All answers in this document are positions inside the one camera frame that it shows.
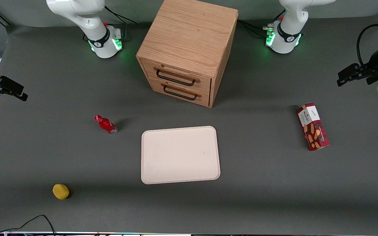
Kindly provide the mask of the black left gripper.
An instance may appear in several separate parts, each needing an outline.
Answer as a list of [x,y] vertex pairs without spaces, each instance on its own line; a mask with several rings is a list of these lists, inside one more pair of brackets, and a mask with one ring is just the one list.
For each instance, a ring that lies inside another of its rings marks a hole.
[[372,85],[378,82],[378,50],[369,58],[364,65],[365,69],[359,64],[351,64],[338,73],[337,85],[341,87],[354,80],[367,79],[367,84]]

